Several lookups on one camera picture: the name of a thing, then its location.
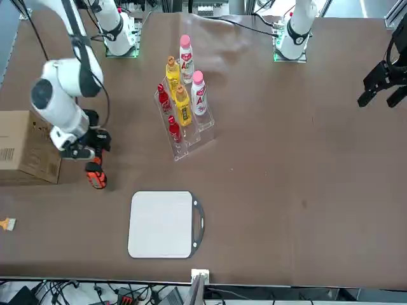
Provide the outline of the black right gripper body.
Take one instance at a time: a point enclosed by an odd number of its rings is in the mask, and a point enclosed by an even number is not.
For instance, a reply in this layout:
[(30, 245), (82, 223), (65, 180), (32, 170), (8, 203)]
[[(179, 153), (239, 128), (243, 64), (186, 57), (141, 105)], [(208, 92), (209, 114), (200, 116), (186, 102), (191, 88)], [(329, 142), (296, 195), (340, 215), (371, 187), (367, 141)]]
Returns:
[(99, 115), (96, 111), (84, 109), (89, 118), (88, 131), (81, 138), (81, 144), (91, 147), (96, 151), (111, 150), (111, 136), (107, 130), (99, 127)]

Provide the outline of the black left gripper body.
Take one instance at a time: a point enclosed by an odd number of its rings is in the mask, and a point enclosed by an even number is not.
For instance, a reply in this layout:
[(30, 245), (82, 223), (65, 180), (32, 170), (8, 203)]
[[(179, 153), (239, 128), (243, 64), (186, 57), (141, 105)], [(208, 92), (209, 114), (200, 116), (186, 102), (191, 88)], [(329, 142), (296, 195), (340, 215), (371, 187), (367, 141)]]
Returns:
[[(392, 50), (398, 52), (398, 59), (393, 59)], [(397, 85), (406, 84), (406, 19), (403, 18), (395, 31), (392, 33), (387, 47), (386, 62), (389, 74)]]

